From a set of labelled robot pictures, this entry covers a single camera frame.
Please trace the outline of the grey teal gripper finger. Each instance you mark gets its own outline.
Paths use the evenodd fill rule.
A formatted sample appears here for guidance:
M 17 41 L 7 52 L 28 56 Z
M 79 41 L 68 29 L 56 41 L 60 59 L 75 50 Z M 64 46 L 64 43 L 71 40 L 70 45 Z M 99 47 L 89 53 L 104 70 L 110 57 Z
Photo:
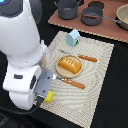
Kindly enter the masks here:
M 52 77 L 53 77 L 53 72 L 50 69 L 45 69 L 41 73 L 35 88 L 35 93 L 38 96 L 41 96 L 43 98 L 47 96 L 52 82 Z

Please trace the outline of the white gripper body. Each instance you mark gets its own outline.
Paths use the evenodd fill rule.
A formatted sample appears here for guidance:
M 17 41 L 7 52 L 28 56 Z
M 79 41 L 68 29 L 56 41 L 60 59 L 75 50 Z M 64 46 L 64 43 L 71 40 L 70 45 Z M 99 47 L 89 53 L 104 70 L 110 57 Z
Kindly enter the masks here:
M 20 109 L 30 110 L 35 99 L 35 86 L 42 70 L 39 65 L 27 68 L 7 66 L 3 89 L 9 92 L 12 102 Z

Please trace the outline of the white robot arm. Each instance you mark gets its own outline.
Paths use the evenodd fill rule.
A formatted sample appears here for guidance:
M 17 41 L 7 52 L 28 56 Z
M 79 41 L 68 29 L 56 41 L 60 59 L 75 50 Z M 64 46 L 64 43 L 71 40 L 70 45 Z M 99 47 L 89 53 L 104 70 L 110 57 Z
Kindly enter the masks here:
M 41 0 L 0 0 L 0 51 L 8 61 L 3 89 L 24 110 L 32 108 L 36 94 L 47 96 L 53 75 L 37 29 L 41 16 Z

